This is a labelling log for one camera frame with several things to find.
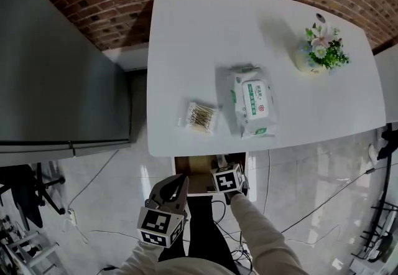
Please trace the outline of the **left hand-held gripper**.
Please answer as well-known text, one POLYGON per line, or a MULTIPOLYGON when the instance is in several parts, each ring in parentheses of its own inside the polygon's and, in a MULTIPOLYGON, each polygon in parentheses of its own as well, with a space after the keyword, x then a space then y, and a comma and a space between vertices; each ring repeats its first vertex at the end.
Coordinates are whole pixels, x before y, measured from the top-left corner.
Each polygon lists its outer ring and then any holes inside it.
POLYGON ((137 232, 144 243, 170 248, 183 233, 189 178, 184 174, 156 183, 141 207, 137 232))

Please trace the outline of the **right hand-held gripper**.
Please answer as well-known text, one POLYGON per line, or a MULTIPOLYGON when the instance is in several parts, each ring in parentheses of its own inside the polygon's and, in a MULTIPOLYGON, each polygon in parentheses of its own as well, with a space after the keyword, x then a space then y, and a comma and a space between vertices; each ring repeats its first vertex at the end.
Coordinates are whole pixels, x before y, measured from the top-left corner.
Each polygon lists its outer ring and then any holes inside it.
POLYGON ((248 194, 249 186, 243 167, 240 163, 232 163, 229 155, 222 155, 221 160, 212 160, 210 176, 210 192, 223 193, 226 204, 231 203, 236 193, 248 194))

